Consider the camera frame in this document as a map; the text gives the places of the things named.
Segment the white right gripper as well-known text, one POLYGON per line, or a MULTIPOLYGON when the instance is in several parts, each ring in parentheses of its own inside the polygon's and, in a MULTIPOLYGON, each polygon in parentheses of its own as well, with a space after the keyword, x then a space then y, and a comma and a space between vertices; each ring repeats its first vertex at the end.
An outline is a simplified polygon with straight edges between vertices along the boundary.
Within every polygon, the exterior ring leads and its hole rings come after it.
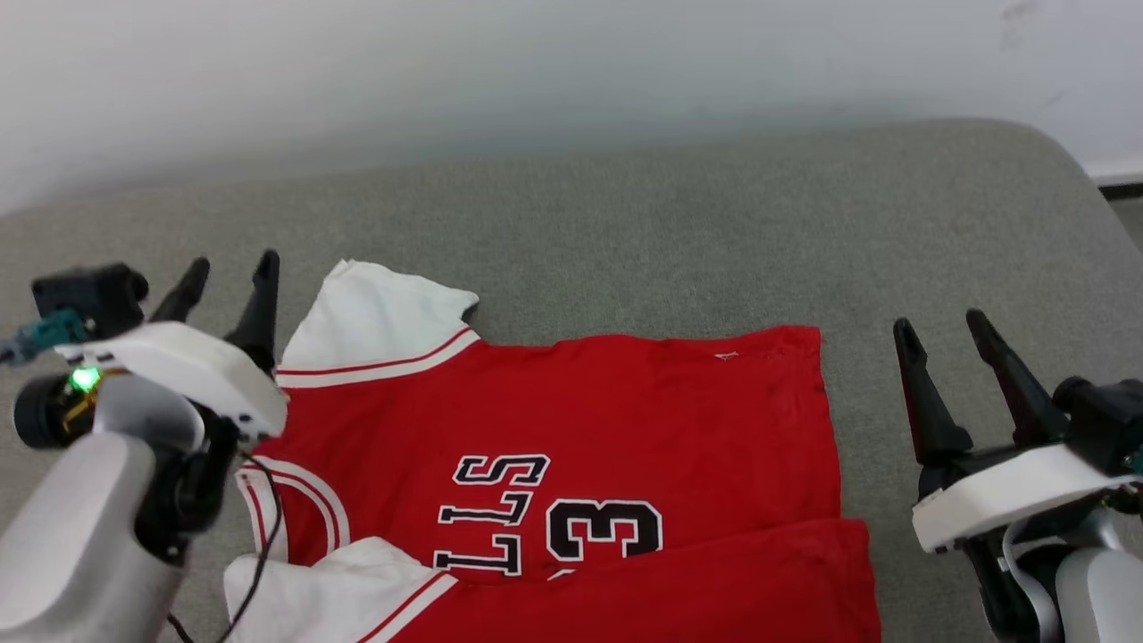
MULTIPOLYGON (((996 373, 1004 391, 1014 423, 1013 443, 1030 448, 1068 440, 1068 416, 1004 341, 984 311, 968 310, 966 322, 980 359, 996 373)), ((928 354, 914 325, 898 318, 892 333, 917 463, 936 467, 972 452, 969 432, 952 419, 932 381, 928 354)), ((960 539, 1132 483, 1140 483, 1138 473, 1105 473, 1070 447, 1040 447, 924 497, 912 509, 912 527, 922 549, 934 553, 960 539)))

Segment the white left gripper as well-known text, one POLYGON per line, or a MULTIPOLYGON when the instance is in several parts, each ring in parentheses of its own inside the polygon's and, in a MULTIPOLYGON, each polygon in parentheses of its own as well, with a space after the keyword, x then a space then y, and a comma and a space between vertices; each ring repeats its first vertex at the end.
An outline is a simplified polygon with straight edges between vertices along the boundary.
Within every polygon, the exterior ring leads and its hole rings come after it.
POLYGON ((280 256, 262 254, 251 294, 223 340, 183 324, 200 304, 211 262, 197 257, 147 318, 111 340, 59 345, 56 353, 87 369, 119 369, 159 384, 237 424, 246 437, 278 437, 288 399, 270 373, 275 367, 280 256))

